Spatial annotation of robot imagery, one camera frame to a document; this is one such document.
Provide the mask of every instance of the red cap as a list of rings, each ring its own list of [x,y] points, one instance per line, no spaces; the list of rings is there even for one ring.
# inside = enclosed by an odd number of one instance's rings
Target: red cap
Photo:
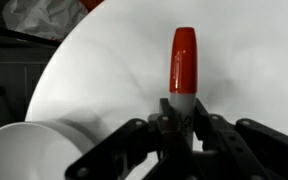
[[[170,92],[197,92],[197,45],[194,29],[177,28],[173,41]]]

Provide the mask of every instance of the white plastic bag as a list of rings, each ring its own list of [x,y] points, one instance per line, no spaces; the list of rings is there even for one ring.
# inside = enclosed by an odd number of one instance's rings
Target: white plastic bag
[[[3,17],[10,30],[62,41],[87,13],[79,0],[10,0]]]

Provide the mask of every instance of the white backdrop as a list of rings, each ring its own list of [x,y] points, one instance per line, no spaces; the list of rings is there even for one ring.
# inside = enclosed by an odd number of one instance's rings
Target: white backdrop
[[[51,59],[26,120],[93,123],[86,133],[97,143],[158,112],[180,26],[196,31],[198,97],[207,110],[288,134],[288,1],[273,0],[105,1]],[[153,156],[129,179],[143,177]]]

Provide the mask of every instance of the red tip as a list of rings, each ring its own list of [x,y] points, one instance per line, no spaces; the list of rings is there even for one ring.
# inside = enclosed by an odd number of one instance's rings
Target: red tip
[[[177,28],[173,41],[170,92],[197,92],[197,45],[193,28]]]

